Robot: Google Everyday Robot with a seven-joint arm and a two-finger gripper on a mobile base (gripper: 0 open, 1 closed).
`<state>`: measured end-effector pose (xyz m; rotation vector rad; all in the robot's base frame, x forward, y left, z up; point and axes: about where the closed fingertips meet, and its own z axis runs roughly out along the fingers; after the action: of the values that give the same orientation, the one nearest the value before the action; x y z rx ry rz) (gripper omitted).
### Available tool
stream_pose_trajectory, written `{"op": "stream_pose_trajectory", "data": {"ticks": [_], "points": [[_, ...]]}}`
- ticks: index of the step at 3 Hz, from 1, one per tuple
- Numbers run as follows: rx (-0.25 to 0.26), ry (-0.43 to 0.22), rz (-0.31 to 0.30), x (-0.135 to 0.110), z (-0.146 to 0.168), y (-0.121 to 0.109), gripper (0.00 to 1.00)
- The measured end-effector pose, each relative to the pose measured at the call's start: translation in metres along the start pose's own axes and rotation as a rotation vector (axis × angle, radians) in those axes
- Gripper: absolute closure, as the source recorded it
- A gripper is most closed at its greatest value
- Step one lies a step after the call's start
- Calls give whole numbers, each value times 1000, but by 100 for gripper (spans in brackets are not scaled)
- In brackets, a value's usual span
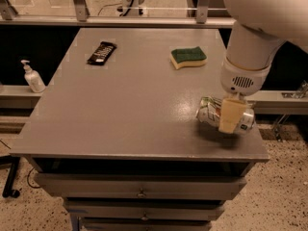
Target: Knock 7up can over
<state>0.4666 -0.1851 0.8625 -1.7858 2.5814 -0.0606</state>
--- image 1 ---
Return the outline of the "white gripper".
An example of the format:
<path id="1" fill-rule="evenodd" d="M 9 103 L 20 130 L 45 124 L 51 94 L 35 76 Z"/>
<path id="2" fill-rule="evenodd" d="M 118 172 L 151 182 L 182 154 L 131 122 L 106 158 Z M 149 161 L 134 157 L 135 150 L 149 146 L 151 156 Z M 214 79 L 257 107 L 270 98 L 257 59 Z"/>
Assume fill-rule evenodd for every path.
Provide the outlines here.
<path id="1" fill-rule="evenodd" d="M 244 99 L 259 91 L 269 72 L 270 66 L 257 70 L 244 69 L 224 58 L 220 72 L 220 83 L 225 91 L 220 109 L 218 127 L 220 132 L 226 134 L 234 132 L 247 109 L 247 104 L 238 99 Z"/>

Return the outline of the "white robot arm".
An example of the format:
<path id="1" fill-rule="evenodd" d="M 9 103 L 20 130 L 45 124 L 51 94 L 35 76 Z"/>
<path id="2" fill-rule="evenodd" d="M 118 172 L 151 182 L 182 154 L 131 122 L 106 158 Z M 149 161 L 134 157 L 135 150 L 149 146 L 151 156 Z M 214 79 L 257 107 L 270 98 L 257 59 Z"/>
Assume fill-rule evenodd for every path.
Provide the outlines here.
<path id="1" fill-rule="evenodd" d="M 247 108 L 245 99 L 261 89 L 275 53 L 288 41 L 308 51 L 308 0 L 223 0 L 235 19 L 223 60 L 218 129 L 232 134 Z"/>

